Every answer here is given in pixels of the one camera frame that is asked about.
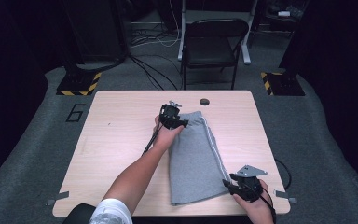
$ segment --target person's right arm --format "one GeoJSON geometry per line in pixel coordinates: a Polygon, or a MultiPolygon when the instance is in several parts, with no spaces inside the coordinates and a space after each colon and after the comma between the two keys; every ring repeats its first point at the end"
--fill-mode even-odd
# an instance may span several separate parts
{"type": "MultiPolygon", "coordinates": [[[[269,190],[269,186],[260,179],[260,184],[266,191],[269,190]]],[[[263,190],[261,196],[271,204],[269,195],[263,190]]],[[[248,217],[254,224],[273,224],[273,218],[269,206],[261,199],[258,199],[252,203],[246,202],[239,195],[233,195],[234,200],[239,204],[245,211],[248,217]]]]}

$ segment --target chair seat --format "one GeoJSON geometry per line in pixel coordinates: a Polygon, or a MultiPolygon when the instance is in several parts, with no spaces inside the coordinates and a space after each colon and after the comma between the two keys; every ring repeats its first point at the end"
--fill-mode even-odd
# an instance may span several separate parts
{"type": "Polygon", "coordinates": [[[200,37],[189,38],[186,65],[189,68],[229,67],[236,59],[226,38],[200,37]]]}

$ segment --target table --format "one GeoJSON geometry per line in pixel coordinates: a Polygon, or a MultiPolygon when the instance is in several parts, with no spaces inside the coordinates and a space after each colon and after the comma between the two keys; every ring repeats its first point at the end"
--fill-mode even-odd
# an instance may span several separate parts
{"type": "Polygon", "coordinates": [[[252,9],[250,12],[193,11],[193,10],[186,10],[186,0],[182,0],[182,37],[179,47],[178,60],[182,61],[183,41],[185,39],[185,30],[186,30],[187,23],[191,23],[193,21],[199,21],[199,20],[213,19],[213,18],[218,18],[218,19],[239,18],[248,22],[249,25],[249,32],[246,34],[245,38],[241,43],[243,62],[249,65],[251,63],[251,58],[249,56],[249,50],[246,44],[248,42],[249,33],[252,28],[256,6],[257,6],[257,0],[253,0],[252,9]]]}
{"type": "MultiPolygon", "coordinates": [[[[150,140],[154,117],[170,100],[181,113],[201,111],[208,120],[229,173],[245,164],[265,170],[261,178],[284,191],[269,141],[249,91],[98,91],[79,137],[60,192],[56,217],[66,217],[80,203],[97,205],[115,178],[137,160],[150,140]],[[210,100],[201,105],[200,99],[210,100]]],[[[171,206],[168,151],[162,157],[135,217],[229,216],[244,214],[229,194],[207,201],[171,206]]],[[[276,212],[289,212],[286,199],[271,193],[276,212]]]]}

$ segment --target black folding chair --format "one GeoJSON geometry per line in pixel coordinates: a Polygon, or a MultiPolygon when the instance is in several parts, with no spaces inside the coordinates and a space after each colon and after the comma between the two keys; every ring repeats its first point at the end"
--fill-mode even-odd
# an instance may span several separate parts
{"type": "Polygon", "coordinates": [[[231,89],[234,89],[240,57],[241,42],[249,31],[246,21],[240,19],[213,19],[195,21],[186,27],[181,71],[187,89],[187,68],[234,67],[231,89]]]}

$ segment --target gray cloth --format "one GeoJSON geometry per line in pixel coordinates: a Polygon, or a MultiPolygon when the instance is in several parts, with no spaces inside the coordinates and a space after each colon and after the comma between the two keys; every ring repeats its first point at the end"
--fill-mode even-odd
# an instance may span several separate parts
{"type": "Polygon", "coordinates": [[[216,141],[201,112],[181,114],[188,125],[170,147],[171,204],[193,203],[224,193],[230,180],[216,141]]]}

